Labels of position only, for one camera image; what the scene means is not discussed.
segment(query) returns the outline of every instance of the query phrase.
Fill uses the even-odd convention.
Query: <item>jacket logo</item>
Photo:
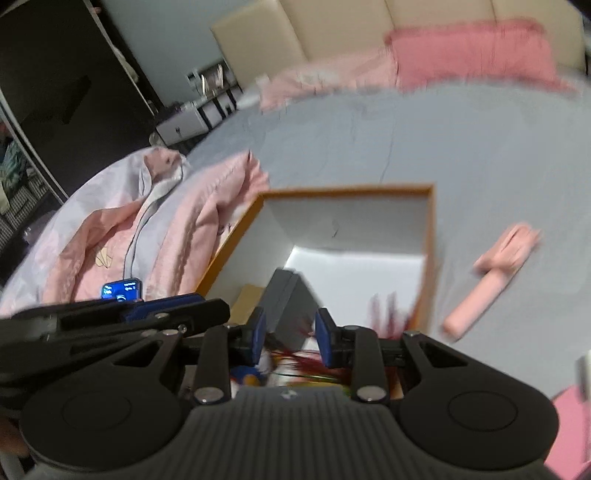
[[[113,263],[113,258],[107,255],[107,247],[103,247],[96,251],[95,264],[97,267],[110,268]]]

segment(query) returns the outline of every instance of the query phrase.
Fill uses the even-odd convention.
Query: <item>pink object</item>
[[[476,261],[474,267],[485,276],[443,321],[443,329],[447,333],[456,340],[466,333],[523,266],[537,245],[539,236],[539,231],[519,223],[505,231],[497,243]]]
[[[155,185],[180,158],[178,152],[155,150],[145,164]],[[187,196],[168,226],[144,299],[191,293],[215,253],[218,231],[234,210],[268,189],[268,176],[250,152],[195,174]],[[123,278],[124,263],[144,212],[146,197],[92,212],[59,253],[47,277],[43,303],[96,298],[108,282]]]
[[[145,297],[194,292],[219,245],[220,230],[268,189],[268,175],[251,152],[234,155],[198,176],[164,237]]]
[[[385,37],[402,91],[444,80],[514,80],[572,91],[556,73],[544,28],[533,20],[392,30]]]
[[[372,48],[285,70],[262,88],[261,110],[335,90],[396,87],[396,63],[389,47]]]
[[[579,388],[572,386],[555,400],[558,411],[558,436],[545,465],[563,480],[574,480],[589,466],[585,461],[589,406]]]

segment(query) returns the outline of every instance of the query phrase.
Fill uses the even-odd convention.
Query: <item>pink pillow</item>
[[[555,400],[558,411],[558,436],[545,465],[563,480],[574,480],[590,465],[585,461],[589,441],[589,405],[582,399],[578,385],[570,387]]]
[[[262,88],[261,110],[339,89],[394,87],[396,65],[389,47],[372,48],[284,70]]]
[[[385,43],[405,92],[450,79],[517,80],[571,90],[556,74],[544,28],[533,20],[392,30]]]

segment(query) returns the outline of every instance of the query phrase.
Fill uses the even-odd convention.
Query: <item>smartphone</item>
[[[111,283],[105,283],[100,291],[102,299],[141,300],[142,282],[137,278],[126,278]]]

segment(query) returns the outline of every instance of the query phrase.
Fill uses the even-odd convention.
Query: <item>pink jacket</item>
[[[56,213],[8,283],[0,316],[40,303],[98,298],[105,283],[138,276],[131,270],[134,259],[147,255],[146,248],[136,251],[138,236],[162,200],[174,209],[166,218],[153,218],[161,235],[149,241],[153,255],[141,258],[153,265],[140,278],[143,297],[190,293],[233,213],[267,188],[268,176],[250,152],[195,173],[182,155],[166,148],[129,155]]]

